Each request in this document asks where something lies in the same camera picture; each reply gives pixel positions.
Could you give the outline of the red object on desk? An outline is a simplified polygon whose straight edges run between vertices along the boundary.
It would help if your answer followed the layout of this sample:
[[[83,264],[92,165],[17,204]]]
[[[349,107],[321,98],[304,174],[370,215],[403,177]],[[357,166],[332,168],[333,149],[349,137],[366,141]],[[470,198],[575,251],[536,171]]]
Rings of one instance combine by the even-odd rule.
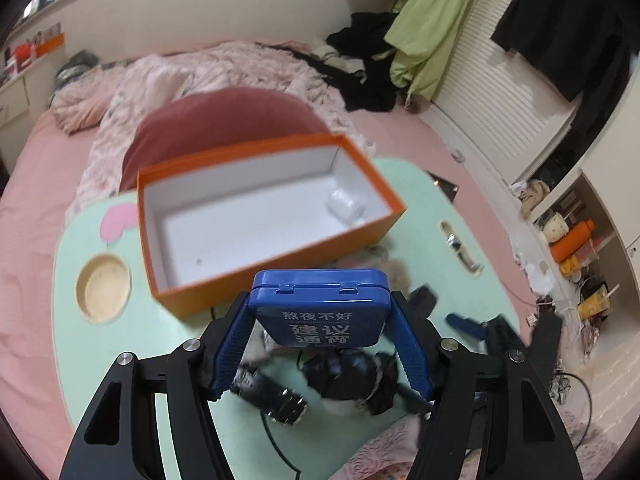
[[[29,42],[19,44],[12,51],[12,58],[15,61],[16,70],[21,73],[27,67],[32,65],[35,55],[35,46]]]

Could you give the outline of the orange cardboard box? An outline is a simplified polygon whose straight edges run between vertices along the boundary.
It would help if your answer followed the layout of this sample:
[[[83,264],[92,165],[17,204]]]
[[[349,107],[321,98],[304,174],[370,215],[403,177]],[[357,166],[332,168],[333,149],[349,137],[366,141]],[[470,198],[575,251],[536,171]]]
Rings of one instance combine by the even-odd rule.
[[[334,188],[363,198],[346,226]],[[407,207],[346,136],[282,136],[142,169],[137,203],[152,297],[183,318],[232,300],[266,269],[323,266],[378,243]]]

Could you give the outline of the blue metal tin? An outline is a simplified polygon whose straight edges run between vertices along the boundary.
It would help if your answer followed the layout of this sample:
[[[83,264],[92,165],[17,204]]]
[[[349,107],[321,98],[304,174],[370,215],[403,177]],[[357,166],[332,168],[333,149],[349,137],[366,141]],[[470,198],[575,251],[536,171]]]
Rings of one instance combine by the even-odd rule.
[[[273,341],[290,348],[366,348],[378,342],[392,307],[376,269],[267,270],[248,307]]]

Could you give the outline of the bubble wrap bundle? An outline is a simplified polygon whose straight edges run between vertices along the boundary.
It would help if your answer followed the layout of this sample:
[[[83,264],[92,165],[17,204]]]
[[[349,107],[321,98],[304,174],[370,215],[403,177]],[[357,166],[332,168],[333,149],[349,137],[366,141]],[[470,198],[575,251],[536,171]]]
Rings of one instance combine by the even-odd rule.
[[[346,190],[334,188],[326,199],[326,208],[346,226],[354,226],[363,218],[367,203],[360,196]]]

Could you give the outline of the dark red pillow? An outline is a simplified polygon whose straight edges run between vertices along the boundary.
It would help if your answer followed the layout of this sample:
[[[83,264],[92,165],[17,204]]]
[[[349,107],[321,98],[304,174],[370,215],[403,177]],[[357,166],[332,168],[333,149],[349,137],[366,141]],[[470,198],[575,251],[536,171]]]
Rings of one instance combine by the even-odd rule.
[[[154,110],[134,134],[119,189],[137,186],[141,169],[224,146],[327,133],[329,127],[295,96],[259,88],[230,87],[192,94]]]

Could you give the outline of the orange bottle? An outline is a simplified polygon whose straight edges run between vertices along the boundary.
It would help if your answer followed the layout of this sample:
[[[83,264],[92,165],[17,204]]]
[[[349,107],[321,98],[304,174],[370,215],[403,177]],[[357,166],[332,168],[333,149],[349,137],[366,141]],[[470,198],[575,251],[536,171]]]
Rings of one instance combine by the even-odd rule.
[[[550,252],[555,263],[562,263],[574,255],[582,245],[590,240],[596,224],[588,219],[573,226],[560,240],[550,247]]]

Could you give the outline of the black lace fabric bundle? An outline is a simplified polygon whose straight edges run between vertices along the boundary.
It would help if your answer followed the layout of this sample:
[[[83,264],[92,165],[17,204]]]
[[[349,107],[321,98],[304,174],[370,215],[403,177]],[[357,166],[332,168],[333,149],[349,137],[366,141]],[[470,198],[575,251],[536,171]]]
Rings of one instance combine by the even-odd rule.
[[[299,364],[298,370],[330,413],[361,410],[378,416],[389,411],[397,398],[410,414],[426,415],[433,409],[430,401],[400,382],[397,356],[391,353],[338,349],[312,356]],[[250,364],[238,368],[230,391],[257,408],[262,416],[283,425],[296,425],[308,408],[301,394]]]

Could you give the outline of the small orange storage box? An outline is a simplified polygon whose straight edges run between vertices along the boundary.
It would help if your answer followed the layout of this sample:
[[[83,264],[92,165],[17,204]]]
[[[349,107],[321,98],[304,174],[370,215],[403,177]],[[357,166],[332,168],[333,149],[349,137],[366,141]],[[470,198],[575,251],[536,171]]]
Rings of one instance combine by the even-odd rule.
[[[43,40],[41,44],[38,44],[38,46],[35,47],[36,57],[42,58],[55,49],[62,47],[63,44],[65,44],[65,35],[62,32],[51,37],[48,40]]]

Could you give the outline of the beige fluffy pompom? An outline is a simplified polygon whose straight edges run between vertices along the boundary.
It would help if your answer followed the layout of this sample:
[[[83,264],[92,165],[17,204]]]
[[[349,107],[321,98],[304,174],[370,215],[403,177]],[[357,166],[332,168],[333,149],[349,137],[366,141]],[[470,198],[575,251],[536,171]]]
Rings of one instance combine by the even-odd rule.
[[[387,275],[391,289],[409,291],[410,278],[405,263],[392,257],[382,246],[376,245],[363,249],[361,252],[338,260],[335,265],[338,268],[380,270]]]

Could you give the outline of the green hanging cloth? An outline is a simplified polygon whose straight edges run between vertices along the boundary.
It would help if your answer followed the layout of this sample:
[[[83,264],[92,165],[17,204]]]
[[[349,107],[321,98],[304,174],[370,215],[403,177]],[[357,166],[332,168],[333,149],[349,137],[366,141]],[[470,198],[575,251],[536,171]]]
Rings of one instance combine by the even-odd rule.
[[[405,106],[437,90],[473,0],[398,0],[385,41],[393,50],[390,81]]]

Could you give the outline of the white drawer cabinet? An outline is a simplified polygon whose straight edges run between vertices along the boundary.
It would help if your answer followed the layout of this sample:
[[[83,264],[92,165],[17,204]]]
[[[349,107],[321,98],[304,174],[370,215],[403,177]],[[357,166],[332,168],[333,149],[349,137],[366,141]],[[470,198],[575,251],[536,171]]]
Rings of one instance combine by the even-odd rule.
[[[12,174],[34,125],[28,78],[18,76],[1,89],[1,160]]]

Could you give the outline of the pink quilted blanket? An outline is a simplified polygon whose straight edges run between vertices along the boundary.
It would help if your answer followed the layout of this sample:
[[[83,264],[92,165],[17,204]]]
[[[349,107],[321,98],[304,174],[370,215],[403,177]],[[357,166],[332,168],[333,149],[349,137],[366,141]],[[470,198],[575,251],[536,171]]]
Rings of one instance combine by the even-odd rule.
[[[50,111],[62,131],[71,136],[98,129],[64,222],[116,194],[126,151],[146,116],[188,96],[228,88],[292,96],[310,106],[329,132],[348,136],[364,154],[375,153],[375,144],[349,118],[340,92],[296,52],[226,41],[199,51],[147,55],[127,65],[95,67],[52,98]]]

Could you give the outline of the black clothes pile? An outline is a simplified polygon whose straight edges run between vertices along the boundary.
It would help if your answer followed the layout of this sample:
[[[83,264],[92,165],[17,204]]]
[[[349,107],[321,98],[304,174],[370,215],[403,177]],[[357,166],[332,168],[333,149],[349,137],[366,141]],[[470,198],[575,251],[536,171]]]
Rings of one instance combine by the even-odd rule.
[[[282,44],[280,49],[307,63],[337,89],[346,110],[387,113],[404,94],[390,78],[395,49],[385,41],[396,18],[394,12],[354,13],[349,26],[313,47]]]

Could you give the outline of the grey folded clothes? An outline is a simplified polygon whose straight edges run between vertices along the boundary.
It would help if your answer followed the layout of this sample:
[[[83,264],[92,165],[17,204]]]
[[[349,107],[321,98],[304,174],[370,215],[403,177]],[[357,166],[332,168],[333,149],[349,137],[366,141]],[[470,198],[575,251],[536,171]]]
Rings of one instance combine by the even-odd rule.
[[[81,50],[58,70],[54,77],[55,89],[61,89],[72,80],[99,65],[100,58],[89,50]]]

